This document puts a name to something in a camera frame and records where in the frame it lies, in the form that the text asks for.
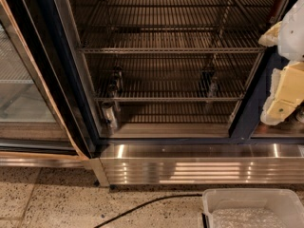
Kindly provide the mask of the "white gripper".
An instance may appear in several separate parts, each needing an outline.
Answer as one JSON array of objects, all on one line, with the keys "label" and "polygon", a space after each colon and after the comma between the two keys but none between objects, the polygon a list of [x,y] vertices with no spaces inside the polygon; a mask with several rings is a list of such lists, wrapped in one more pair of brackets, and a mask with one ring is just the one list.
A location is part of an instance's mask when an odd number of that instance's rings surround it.
[{"label": "white gripper", "polygon": [[[271,26],[258,40],[260,45],[278,45],[281,21]],[[285,121],[304,101],[304,63],[291,61],[282,69],[272,73],[270,96],[267,98],[260,120],[267,125],[277,125]]]}]

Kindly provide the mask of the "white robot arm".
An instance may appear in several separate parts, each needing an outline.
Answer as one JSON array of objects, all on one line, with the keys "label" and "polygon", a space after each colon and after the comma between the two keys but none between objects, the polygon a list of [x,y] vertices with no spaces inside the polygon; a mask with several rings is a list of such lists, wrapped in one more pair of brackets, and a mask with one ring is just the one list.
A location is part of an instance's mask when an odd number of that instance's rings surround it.
[{"label": "white robot arm", "polygon": [[268,48],[277,46],[278,55],[289,61],[273,71],[270,96],[260,115],[264,124],[277,125],[304,101],[304,0],[297,0],[258,42]]}]

